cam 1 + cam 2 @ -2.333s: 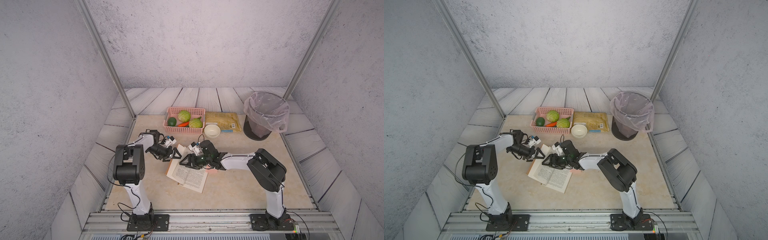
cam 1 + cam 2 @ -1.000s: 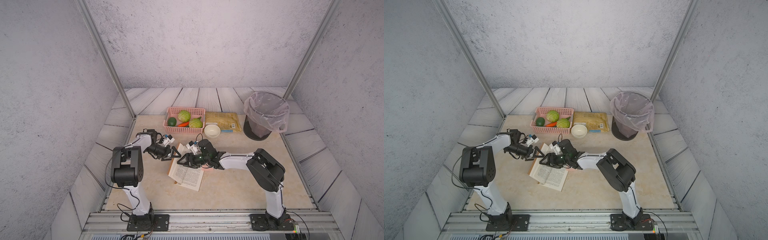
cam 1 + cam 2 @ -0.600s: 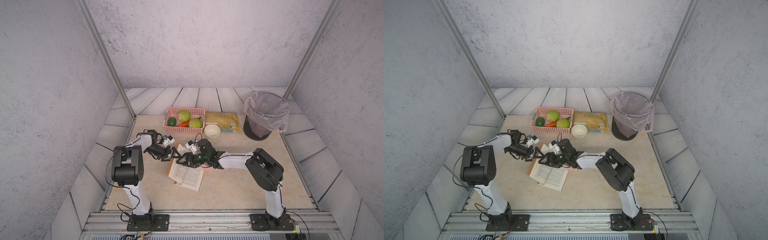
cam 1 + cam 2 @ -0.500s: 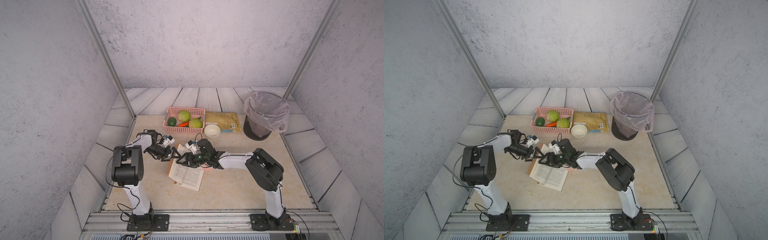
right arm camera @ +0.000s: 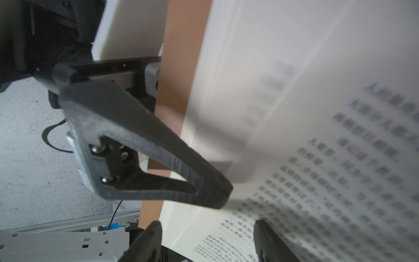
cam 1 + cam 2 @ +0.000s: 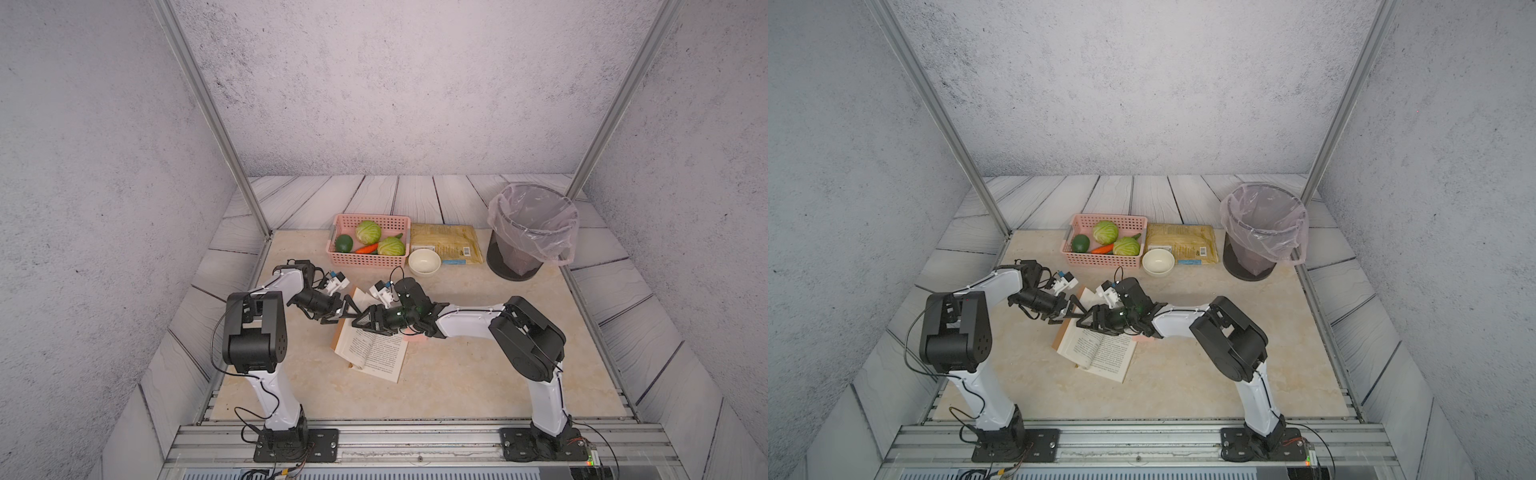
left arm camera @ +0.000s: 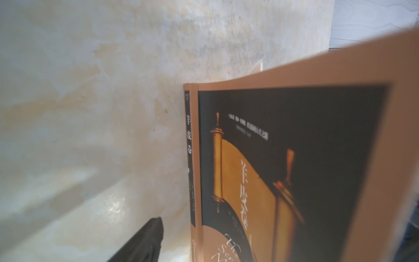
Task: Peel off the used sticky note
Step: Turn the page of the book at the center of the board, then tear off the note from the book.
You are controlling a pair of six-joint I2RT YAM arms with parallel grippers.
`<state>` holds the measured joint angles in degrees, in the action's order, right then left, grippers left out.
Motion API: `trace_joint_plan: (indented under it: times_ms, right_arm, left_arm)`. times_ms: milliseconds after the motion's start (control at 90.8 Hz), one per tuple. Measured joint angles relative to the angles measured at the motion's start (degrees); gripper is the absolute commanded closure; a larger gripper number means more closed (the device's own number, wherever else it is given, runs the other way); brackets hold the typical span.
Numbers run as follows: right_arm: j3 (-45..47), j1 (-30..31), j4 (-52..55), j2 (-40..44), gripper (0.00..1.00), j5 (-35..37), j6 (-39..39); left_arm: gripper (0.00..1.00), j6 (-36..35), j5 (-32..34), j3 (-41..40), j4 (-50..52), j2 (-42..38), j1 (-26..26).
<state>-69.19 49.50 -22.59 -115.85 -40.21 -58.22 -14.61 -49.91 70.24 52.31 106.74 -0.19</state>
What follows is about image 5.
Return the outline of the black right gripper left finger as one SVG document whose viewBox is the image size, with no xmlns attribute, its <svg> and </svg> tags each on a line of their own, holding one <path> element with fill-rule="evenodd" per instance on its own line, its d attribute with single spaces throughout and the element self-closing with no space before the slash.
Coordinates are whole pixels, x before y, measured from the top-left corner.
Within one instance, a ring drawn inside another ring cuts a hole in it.
<svg viewBox="0 0 419 262">
<path fill-rule="evenodd" d="M 163 230 L 159 221 L 153 221 L 145 230 L 129 229 L 129 248 L 119 262 L 160 262 Z"/>
</svg>

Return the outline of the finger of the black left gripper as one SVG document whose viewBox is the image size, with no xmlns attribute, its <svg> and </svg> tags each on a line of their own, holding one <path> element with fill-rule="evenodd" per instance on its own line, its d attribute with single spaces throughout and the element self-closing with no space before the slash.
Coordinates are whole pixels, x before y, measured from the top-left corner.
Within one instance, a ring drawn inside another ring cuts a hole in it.
<svg viewBox="0 0 419 262">
<path fill-rule="evenodd" d="M 107 200 L 222 208 L 232 184 L 141 102 L 159 57 L 72 61 L 34 76 L 57 95 L 85 186 Z"/>
</svg>

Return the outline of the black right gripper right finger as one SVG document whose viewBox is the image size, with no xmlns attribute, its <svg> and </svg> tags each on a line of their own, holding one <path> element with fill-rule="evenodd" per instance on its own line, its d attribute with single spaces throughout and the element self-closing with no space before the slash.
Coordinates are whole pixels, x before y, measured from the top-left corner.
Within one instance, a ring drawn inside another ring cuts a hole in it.
<svg viewBox="0 0 419 262">
<path fill-rule="evenodd" d="M 255 250 L 260 262 L 299 262 L 291 249 L 263 219 L 254 225 Z"/>
</svg>

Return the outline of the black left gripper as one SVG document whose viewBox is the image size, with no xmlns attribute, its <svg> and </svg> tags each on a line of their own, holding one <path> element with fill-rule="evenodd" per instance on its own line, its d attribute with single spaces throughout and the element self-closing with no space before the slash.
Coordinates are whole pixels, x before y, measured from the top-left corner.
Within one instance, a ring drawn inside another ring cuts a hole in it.
<svg viewBox="0 0 419 262">
<path fill-rule="evenodd" d="M 50 72 L 95 39 L 105 1 L 1 1 L 1 83 Z"/>
</svg>

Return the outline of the brown paperback book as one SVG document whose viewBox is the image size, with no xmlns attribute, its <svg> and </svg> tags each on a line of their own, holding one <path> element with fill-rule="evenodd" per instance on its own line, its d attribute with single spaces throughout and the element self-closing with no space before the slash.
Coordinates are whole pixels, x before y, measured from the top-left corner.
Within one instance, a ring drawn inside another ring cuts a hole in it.
<svg viewBox="0 0 419 262">
<path fill-rule="evenodd" d="M 419 259 L 418 1 L 169 1 L 156 116 L 234 186 L 144 201 L 195 262 L 255 262 L 265 219 L 303 262 Z"/>
</svg>

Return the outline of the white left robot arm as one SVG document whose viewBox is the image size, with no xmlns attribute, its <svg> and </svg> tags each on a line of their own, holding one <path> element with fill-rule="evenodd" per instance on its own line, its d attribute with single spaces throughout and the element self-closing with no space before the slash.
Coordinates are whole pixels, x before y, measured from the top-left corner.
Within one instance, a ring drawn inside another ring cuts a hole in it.
<svg viewBox="0 0 419 262">
<path fill-rule="evenodd" d="M 144 107 L 146 68 L 159 57 L 92 61 L 86 49 L 41 49 L 32 69 L 48 83 L 69 125 L 87 187 L 104 199 L 172 200 L 222 208 L 232 184 Z M 123 229 L 92 233 L 1 231 L 3 262 L 158 262 L 162 228 L 133 241 Z"/>
</svg>

